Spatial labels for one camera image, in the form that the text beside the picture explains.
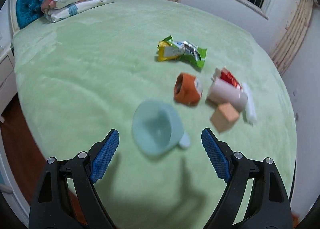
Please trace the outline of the orange plush toy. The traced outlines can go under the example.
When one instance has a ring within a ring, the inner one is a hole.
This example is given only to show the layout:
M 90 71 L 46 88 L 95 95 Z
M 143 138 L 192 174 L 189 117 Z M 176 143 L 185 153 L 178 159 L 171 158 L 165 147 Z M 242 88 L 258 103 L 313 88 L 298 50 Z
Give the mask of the orange plush toy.
M 180 73 L 174 87 L 174 101 L 186 106 L 198 105 L 203 93 L 200 80 L 191 74 Z

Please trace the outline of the green blanket bed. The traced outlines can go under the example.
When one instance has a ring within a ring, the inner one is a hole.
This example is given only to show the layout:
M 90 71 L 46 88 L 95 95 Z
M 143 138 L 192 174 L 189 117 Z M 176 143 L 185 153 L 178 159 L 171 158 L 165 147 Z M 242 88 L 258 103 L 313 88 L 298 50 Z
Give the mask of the green blanket bed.
M 157 60 L 168 36 L 207 49 L 200 70 Z M 71 159 L 119 132 L 119 146 L 95 189 L 119 228 L 203 228 L 225 189 L 201 143 L 213 125 L 213 105 L 174 102 L 177 76 L 198 77 L 208 91 L 216 68 L 251 89 L 257 122 L 239 118 L 221 141 L 246 157 L 272 158 L 287 191 L 296 159 L 296 125 L 287 89 L 268 54 L 242 28 L 199 9 L 166 0 L 115 0 L 56 23 L 39 18 L 12 42 L 18 97 L 44 157 Z M 135 144 L 132 118 L 147 99 L 178 112 L 191 145 L 160 157 Z

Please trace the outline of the folded floral quilt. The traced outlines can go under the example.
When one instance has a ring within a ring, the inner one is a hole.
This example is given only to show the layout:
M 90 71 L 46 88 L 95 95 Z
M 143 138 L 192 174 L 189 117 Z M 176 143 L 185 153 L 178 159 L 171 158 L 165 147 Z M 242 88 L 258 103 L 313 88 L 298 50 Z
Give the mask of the folded floral quilt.
M 71 16 L 80 14 L 89 9 L 113 3 L 115 0 L 85 0 L 71 3 L 61 9 L 50 9 L 44 12 L 44 17 L 51 23 L 55 23 Z

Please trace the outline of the light blue plastic cup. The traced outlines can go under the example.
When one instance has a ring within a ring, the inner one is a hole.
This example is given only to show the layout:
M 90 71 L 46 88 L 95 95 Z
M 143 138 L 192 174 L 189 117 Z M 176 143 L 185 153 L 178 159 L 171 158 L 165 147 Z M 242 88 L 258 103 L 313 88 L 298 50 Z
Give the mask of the light blue plastic cup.
M 148 156 L 160 156 L 175 146 L 191 145 L 177 111 L 170 104 L 148 99 L 136 109 L 132 136 L 138 148 Z

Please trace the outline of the red snack wrapper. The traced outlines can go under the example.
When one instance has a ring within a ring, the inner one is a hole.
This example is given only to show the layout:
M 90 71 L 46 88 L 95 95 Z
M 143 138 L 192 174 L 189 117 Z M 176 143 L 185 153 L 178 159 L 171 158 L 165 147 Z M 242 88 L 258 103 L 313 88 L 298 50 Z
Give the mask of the red snack wrapper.
M 242 90 L 240 82 L 233 76 L 233 74 L 225 67 L 219 69 L 216 68 L 214 74 L 212 75 L 212 80 L 219 78 L 238 90 Z

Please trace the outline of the green yellow snack bag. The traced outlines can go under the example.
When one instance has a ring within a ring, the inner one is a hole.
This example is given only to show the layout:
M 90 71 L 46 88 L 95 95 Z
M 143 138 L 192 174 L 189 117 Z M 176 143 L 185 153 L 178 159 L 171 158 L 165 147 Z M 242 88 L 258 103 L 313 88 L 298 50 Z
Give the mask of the green yellow snack bag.
M 157 45 L 157 60 L 180 60 L 202 69 L 206 60 L 207 49 L 196 46 L 188 41 L 175 41 L 168 36 Z

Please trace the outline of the white cylinder cup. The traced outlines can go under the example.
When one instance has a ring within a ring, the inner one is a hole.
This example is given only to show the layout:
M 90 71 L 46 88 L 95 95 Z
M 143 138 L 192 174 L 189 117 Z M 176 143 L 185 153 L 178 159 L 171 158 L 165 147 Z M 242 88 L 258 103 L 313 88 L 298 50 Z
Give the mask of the white cylinder cup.
M 230 103 L 238 112 L 242 112 L 248 96 L 242 90 L 235 88 L 220 78 L 214 78 L 207 99 L 216 104 Z

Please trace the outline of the cream nightstand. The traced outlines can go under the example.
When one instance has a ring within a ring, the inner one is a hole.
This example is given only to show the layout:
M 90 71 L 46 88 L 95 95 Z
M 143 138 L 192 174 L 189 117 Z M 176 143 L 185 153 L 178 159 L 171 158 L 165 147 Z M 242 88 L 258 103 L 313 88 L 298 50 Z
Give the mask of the cream nightstand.
M 15 59 L 10 46 L 1 53 L 1 90 L 0 90 L 0 113 L 3 113 L 7 105 L 17 93 L 15 77 Z

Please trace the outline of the right floral curtain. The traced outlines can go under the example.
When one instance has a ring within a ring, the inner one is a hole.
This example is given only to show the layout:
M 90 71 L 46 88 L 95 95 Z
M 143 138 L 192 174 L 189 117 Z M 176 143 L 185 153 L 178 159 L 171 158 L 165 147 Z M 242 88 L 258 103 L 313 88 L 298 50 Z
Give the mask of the right floral curtain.
M 313 0 L 299 1 L 293 19 L 286 27 L 285 34 L 270 54 L 281 76 L 287 71 L 302 46 L 313 13 L 313 3 Z

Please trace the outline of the wooden block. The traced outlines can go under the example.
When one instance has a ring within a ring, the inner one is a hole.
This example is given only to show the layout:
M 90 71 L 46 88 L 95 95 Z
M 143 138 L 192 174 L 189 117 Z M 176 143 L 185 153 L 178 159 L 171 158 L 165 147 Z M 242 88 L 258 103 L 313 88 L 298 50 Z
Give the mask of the wooden block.
M 239 116 L 240 113 L 231 103 L 223 103 L 217 106 L 210 121 L 219 133 L 223 133 L 234 126 Z

